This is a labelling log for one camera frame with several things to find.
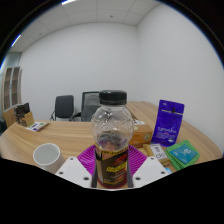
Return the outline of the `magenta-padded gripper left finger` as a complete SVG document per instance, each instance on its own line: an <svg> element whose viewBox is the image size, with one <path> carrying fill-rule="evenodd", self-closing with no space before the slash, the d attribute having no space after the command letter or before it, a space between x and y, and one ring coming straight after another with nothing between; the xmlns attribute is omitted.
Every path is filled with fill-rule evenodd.
<svg viewBox="0 0 224 224"><path fill-rule="evenodd" d="M56 175L84 188L97 186L95 146L92 145L77 157L69 157Z"/></svg>

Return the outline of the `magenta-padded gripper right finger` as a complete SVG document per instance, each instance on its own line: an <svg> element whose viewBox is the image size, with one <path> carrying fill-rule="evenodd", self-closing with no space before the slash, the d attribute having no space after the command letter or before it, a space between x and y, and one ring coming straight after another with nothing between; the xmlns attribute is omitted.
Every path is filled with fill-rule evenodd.
<svg viewBox="0 0 224 224"><path fill-rule="evenodd" d="M147 157L133 146L128 149L127 183L129 188L140 188L168 175L168 171L154 157Z"/></svg>

